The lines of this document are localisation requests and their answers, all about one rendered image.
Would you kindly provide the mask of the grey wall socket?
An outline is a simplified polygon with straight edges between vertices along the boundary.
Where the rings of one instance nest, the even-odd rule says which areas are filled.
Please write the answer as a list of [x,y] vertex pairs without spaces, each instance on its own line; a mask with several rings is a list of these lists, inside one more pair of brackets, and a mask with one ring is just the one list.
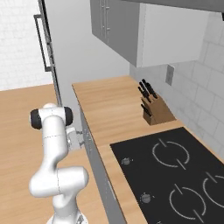
[[165,82],[169,85],[172,84],[172,78],[174,75],[174,67],[171,65],[167,66],[167,70],[166,70],[166,77],[165,77]]

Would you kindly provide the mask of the grey range hood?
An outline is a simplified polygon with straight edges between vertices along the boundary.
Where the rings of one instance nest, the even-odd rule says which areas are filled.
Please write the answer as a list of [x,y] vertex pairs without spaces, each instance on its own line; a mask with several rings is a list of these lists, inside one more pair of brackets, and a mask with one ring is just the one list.
[[224,0],[123,0],[144,4],[156,4],[192,10],[219,12],[224,21]]

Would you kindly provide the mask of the wooden knife block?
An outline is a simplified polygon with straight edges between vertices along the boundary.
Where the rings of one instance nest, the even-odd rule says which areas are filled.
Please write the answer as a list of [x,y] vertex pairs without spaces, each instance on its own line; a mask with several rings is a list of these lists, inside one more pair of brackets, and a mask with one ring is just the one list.
[[149,125],[168,123],[176,120],[165,101],[154,91],[149,82],[142,79],[139,82],[138,90],[142,94],[141,107],[143,108],[143,118]]

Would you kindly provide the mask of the grey wall cupboards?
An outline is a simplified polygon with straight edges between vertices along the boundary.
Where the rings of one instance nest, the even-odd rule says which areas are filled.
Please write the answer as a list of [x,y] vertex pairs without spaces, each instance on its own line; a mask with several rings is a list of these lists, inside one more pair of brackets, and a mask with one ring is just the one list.
[[123,0],[90,0],[92,33],[134,67],[197,60],[208,13]]

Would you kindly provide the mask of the grey fridge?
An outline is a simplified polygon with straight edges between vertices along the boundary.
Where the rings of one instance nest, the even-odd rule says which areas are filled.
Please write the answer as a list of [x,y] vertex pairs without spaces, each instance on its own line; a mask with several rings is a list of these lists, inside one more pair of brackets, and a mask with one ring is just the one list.
[[130,66],[92,34],[90,0],[37,0],[57,103],[81,115],[73,84],[127,75]]

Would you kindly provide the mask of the black hob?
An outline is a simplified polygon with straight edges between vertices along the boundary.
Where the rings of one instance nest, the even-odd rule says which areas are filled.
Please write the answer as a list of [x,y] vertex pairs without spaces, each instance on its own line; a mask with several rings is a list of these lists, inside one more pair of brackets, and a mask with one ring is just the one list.
[[224,224],[224,164],[186,129],[110,147],[147,224]]

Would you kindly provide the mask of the grey drawer front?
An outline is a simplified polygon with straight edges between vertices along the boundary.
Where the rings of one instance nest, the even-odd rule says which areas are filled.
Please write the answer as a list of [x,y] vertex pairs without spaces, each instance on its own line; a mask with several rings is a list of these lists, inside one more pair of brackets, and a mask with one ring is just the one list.
[[81,123],[82,123],[82,128],[83,128],[83,138],[85,141],[88,158],[92,164],[98,164],[99,163],[99,153],[95,146],[94,139],[92,137],[91,131],[88,127],[88,123],[87,123],[87,120],[84,116],[82,109],[80,109],[80,118],[81,118]]

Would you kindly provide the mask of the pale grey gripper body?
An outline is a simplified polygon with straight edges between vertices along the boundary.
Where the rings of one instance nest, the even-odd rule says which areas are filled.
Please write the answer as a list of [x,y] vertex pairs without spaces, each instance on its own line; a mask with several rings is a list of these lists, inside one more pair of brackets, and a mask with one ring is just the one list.
[[75,127],[70,127],[66,129],[66,137],[70,151],[76,151],[81,149],[81,146],[79,144],[79,142],[81,141],[80,135],[76,134]]

